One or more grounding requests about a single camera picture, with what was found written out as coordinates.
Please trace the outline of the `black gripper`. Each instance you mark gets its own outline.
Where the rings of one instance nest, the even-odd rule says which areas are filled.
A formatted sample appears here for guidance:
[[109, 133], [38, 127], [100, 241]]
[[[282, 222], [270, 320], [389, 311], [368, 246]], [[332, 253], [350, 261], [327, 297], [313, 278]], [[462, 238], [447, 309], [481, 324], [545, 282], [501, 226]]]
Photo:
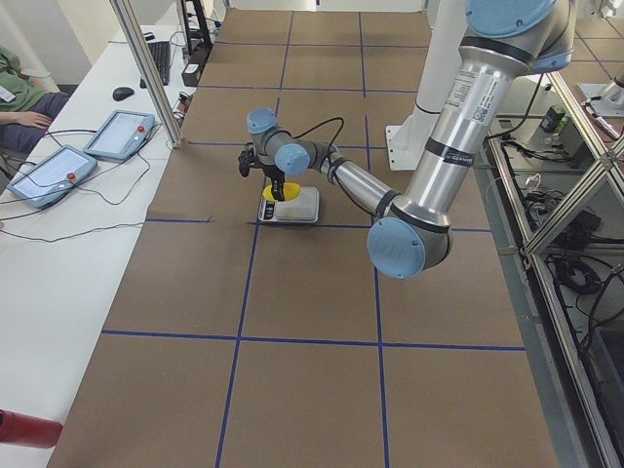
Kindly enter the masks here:
[[271, 182], [270, 194], [273, 200], [277, 202], [285, 201], [285, 174], [276, 165], [260, 164], [260, 168]]

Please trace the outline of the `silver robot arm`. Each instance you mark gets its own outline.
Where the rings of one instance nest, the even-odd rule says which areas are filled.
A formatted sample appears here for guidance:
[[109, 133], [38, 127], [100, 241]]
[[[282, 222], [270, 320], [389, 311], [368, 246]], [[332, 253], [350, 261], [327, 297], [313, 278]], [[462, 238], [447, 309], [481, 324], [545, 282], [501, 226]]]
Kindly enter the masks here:
[[247, 117], [252, 140], [238, 158], [240, 174], [262, 170], [279, 202], [286, 199], [287, 176], [308, 169], [325, 175], [375, 217], [370, 260], [391, 278], [414, 277], [449, 255], [449, 209], [512, 82], [558, 71], [571, 59], [573, 1], [464, 1], [458, 10], [459, 25], [436, 22], [436, 33], [453, 37], [460, 64], [405, 193], [349, 161], [333, 143], [292, 136], [269, 108]]

